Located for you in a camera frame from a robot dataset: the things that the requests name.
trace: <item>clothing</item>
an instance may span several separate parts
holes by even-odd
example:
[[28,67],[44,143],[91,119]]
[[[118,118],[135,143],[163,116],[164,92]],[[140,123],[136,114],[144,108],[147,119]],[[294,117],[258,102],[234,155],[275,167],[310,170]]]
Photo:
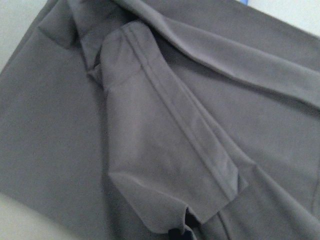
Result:
[[0,75],[0,189],[85,239],[320,239],[320,40],[233,0],[49,1]]

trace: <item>garment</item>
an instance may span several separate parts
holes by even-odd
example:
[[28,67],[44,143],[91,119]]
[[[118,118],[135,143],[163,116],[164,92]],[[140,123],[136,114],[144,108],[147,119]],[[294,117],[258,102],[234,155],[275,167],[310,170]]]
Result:
[[84,239],[320,239],[315,36],[233,0],[53,0],[0,91],[1,191]]

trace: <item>gray cloth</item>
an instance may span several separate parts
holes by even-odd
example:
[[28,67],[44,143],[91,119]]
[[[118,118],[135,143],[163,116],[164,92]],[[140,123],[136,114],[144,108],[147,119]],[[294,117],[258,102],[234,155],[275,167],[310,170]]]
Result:
[[48,2],[0,136],[0,190],[84,239],[320,239],[320,40],[233,0]]

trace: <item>blue object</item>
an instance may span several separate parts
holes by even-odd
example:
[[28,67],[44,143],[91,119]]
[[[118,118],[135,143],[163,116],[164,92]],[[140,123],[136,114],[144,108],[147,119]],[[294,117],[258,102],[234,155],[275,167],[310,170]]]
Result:
[[241,3],[248,5],[248,0],[240,0]]

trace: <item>gray fabric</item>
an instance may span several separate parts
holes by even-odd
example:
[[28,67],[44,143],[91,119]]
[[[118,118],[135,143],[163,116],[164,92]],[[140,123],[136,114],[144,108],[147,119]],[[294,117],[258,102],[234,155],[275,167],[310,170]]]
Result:
[[317,37],[233,0],[42,13],[0,75],[1,192],[85,239],[320,239]]

